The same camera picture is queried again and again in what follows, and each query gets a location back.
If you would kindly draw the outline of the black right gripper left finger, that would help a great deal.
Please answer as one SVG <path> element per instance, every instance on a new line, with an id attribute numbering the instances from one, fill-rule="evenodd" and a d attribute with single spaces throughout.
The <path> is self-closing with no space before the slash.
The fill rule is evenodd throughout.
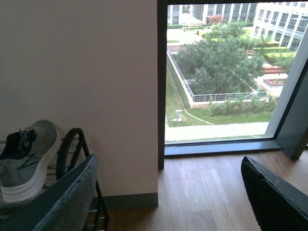
<path id="1" fill-rule="evenodd" d="M 86 224 L 98 171 L 92 154 L 43 194 L 0 223 L 2 231 L 82 231 Z"/>

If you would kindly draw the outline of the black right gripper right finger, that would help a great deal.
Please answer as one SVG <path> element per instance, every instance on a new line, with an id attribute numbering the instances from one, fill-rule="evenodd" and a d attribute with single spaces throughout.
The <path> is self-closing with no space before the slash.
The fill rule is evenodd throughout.
<path id="1" fill-rule="evenodd" d="M 246 193 L 263 231 L 306 231 L 308 196 L 251 157 L 241 163 Z"/>

